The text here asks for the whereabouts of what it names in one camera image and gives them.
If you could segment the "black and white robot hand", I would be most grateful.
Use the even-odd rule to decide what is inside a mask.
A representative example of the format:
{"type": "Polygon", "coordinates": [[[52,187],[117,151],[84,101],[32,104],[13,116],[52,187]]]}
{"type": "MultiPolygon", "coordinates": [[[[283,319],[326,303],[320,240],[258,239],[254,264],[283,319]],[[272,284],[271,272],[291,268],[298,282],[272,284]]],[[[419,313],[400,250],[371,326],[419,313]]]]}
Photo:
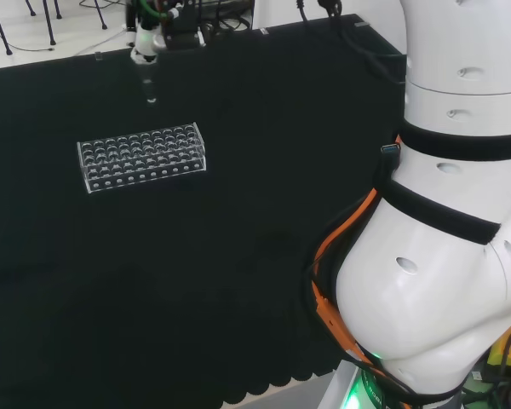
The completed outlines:
{"type": "Polygon", "coordinates": [[[165,51],[160,21],[154,17],[141,17],[126,22],[127,44],[131,47],[130,58],[137,66],[156,64],[158,55],[165,51]]]}

